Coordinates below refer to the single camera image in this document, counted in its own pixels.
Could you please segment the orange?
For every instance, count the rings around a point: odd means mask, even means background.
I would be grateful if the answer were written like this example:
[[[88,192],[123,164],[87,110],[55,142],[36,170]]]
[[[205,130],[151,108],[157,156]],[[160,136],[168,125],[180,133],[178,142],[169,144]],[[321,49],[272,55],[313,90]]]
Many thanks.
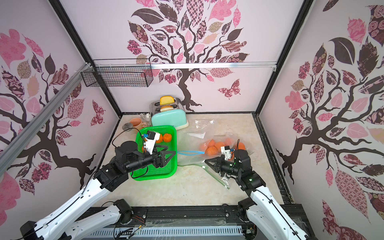
[[[156,143],[157,143],[157,144],[160,144],[160,143],[162,143],[162,142],[163,142],[163,135],[160,134],[159,139],[156,140]]]
[[[173,139],[173,136],[171,134],[164,134],[163,135],[163,141],[165,143],[170,143]]]

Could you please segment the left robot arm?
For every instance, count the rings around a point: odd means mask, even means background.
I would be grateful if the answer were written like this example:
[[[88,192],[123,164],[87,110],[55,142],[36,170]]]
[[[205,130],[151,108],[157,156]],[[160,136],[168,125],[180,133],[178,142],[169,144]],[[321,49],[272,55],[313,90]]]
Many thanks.
[[[115,149],[115,157],[98,170],[87,185],[45,218],[21,226],[23,240],[77,240],[100,228],[115,223],[127,224],[133,210],[125,200],[81,221],[79,217],[96,202],[112,193],[129,179],[130,173],[148,167],[165,167],[177,154],[168,146],[152,143],[149,152],[139,152],[138,144],[127,141]]]

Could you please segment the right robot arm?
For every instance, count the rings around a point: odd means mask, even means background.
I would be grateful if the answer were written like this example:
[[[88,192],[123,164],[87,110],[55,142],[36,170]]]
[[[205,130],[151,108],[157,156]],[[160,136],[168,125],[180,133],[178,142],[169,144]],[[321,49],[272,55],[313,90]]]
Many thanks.
[[[234,161],[227,155],[205,160],[205,164],[222,177],[233,178],[248,197],[238,202],[242,220],[251,222],[268,240],[310,240],[285,210],[277,203],[265,181],[251,166],[246,150],[234,150]]]

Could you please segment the green plastic basket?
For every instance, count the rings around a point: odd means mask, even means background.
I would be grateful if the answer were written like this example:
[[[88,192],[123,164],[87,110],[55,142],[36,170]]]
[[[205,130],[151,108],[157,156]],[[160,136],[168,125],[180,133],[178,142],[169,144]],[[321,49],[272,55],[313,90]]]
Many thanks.
[[[147,127],[140,130],[136,136],[136,143],[138,144],[138,151],[141,153],[145,149],[143,140],[148,136],[148,132],[156,132],[162,136],[168,134],[171,135],[172,139],[170,142],[163,141],[156,144],[152,152],[156,161],[132,172],[131,177],[136,181],[149,181],[173,176],[178,165],[177,130],[172,126]]]

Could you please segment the mint green toaster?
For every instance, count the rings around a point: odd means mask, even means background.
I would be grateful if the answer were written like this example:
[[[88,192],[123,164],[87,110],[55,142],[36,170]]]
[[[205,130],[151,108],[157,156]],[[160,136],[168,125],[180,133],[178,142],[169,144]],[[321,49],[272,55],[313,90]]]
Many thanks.
[[[152,126],[172,126],[176,130],[181,130],[189,126],[185,109],[179,98],[174,98],[175,102],[169,105],[160,106],[160,101],[150,104]],[[174,109],[166,112],[160,112],[161,107],[173,106]]]

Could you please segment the pink ceramic mug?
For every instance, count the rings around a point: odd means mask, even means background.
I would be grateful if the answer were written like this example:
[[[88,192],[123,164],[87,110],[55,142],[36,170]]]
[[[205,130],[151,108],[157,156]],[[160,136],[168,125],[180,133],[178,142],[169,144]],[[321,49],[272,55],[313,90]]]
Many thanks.
[[[141,118],[131,119],[130,124],[132,125],[133,128],[136,128],[138,130],[148,127],[148,124],[145,121],[143,121]]]

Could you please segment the yellow toast slice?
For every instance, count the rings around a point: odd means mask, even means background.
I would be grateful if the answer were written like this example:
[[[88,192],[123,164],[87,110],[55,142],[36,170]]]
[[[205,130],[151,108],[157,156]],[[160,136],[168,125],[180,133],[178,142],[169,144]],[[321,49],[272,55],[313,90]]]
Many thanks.
[[[169,105],[175,102],[172,96],[163,96],[160,98],[160,106]]]

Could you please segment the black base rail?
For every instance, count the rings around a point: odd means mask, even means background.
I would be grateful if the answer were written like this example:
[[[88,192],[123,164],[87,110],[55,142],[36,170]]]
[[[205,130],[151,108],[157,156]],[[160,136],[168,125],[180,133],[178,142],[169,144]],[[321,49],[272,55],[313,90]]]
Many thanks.
[[[115,223],[103,228],[241,226],[240,237],[189,237],[171,240],[265,240],[264,234],[251,222],[240,218],[236,205],[134,207],[128,224]]]

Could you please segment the aluminium rail bar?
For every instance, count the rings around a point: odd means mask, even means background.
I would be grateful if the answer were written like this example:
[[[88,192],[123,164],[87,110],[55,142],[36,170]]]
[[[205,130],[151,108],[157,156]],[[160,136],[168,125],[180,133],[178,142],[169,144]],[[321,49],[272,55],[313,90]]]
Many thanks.
[[[52,117],[57,108],[65,101],[75,87],[81,82],[81,73],[92,67],[90,63],[84,65],[69,79],[69,81],[53,96],[45,107],[34,117],[30,123],[16,136],[1,154],[1,174],[11,166],[14,160],[25,149],[27,144],[35,137],[43,125]]]

